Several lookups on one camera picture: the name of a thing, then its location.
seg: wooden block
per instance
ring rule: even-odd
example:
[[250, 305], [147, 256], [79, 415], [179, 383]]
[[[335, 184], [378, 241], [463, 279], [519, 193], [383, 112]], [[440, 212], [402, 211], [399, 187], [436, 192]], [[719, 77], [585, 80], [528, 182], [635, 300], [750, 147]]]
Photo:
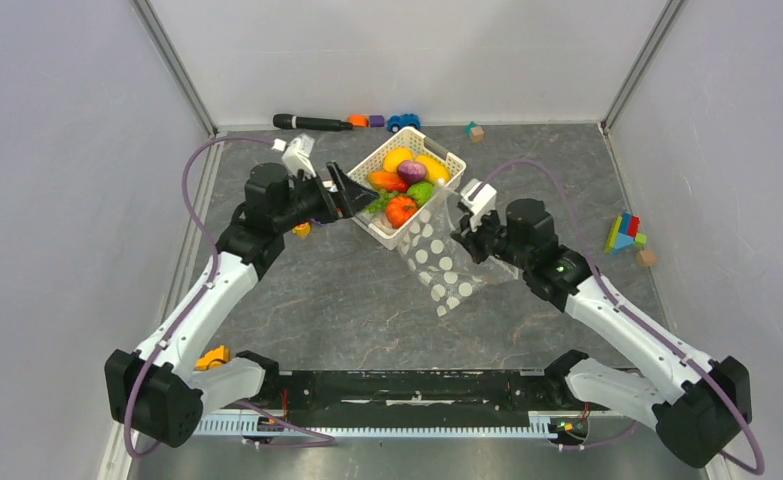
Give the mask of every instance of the wooden block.
[[470, 137], [471, 142], [479, 143], [482, 141], [483, 138], [485, 138], [485, 130], [483, 130], [482, 127], [477, 125], [471, 128], [470, 133], [468, 133], [468, 137]]
[[644, 249], [635, 254], [635, 261], [639, 267], [652, 267], [656, 265], [656, 254], [653, 250]]

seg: toy car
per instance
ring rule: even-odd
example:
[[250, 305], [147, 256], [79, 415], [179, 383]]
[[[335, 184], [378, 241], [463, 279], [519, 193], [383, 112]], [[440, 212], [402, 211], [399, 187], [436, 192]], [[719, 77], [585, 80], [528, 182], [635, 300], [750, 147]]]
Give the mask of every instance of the toy car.
[[414, 113], [404, 113], [403, 115], [394, 115], [386, 122], [386, 128], [389, 132], [397, 133], [403, 127], [415, 127], [420, 130], [420, 119]]

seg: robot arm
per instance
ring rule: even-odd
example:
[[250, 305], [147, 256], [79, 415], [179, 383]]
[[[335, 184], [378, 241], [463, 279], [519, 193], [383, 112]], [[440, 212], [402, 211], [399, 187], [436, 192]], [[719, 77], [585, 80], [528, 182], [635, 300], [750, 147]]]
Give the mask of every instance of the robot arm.
[[[465, 215], [453, 239], [476, 263], [493, 256], [521, 269], [533, 293], [597, 332], [642, 376], [606, 367], [578, 351], [554, 361], [545, 374], [560, 382], [566, 394], [605, 406], [654, 429], [685, 463], [705, 466], [739, 433], [740, 427], [705, 380], [685, 363], [686, 359], [710, 373], [749, 423], [752, 415], [747, 369], [732, 357], [717, 362], [686, 344], [600, 275], [615, 297], [614, 302], [610, 301], [585, 258], [559, 244], [553, 218], [543, 202], [513, 201], [506, 208], [503, 225], [494, 210], [496, 190], [490, 185], [477, 190], [479, 186], [474, 180], [462, 191], [459, 207]], [[622, 308], [677, 345], [685, 352], [685, 359], [624, 316]]]
[[145, 360], [157, 352], [132, 412], [132, 428], [171, 447], [190, 438], [200, 419], [230, 403], [255, 396], [265, 374], [278, 370], [247, 352], [226, 365], [194, 371], [206, 344], [238, 301], [264, 277], [285, 248], [283, 234], [312, 219], [332, 223], [350, 218], [378, 195], [327, 164], [332, 186], [317, 176], [308, 159], [313, 140], [295, 138], [282, 164], [253, 168], [244, 186], [246, 201], [217, 241], [217, 271], [209, 260], [203, 274], [173, 313], [131, 352], [115, 350], [105, 364], [112, 417], [123, 422]]

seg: plastic bag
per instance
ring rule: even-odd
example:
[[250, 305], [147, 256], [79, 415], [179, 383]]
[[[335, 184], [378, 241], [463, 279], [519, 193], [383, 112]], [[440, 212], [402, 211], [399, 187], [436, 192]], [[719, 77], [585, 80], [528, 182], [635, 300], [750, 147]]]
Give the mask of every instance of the plastic bag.
[[397, 251], [420, 283], [430, 289], [441, 317], [486, 285], [517, 280], [519, 270], [494, 258], [473, 263], [470, 254], [450, 238], [462, 213], [456, 207], [459, 195], [446, 189], [435, 195], [443, 197], [437, 208], [420, 212]]

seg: red toy block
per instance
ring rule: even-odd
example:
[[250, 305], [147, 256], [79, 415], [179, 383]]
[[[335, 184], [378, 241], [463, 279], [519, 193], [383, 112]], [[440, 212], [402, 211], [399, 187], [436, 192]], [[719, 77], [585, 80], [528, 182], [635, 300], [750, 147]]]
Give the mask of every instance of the red toy block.
[[627, 227], [627, 235], [629, 235], [632, 238], [635, 238], [636, 234], [638, 234], [638, 217], [633, 216], [630, 218], [630, 225]]

